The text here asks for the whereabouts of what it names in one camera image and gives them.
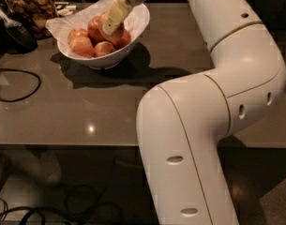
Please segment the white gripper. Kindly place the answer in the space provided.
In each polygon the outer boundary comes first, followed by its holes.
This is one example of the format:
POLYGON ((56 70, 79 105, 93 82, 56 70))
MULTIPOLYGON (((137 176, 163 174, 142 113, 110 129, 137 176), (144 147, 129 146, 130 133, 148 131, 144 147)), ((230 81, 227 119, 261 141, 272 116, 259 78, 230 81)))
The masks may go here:
POLYGON ((146 0, 113 0, 109 11, 102 22, 102 30, 108 35, 121 33, 124 30, 123 22, 132 11, 131 5, 140 5, 146 0))

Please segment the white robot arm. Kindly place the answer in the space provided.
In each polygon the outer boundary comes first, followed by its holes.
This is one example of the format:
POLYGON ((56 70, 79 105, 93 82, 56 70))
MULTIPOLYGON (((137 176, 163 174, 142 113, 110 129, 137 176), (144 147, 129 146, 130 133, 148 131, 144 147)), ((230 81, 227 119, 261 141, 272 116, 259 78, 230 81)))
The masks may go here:
POLYGON ((239 225, 218 141, 261 119, 282 94, 278 45, 246 0, 188 0, 213 69, 163 82, 136 118, 160 225, 239 225))

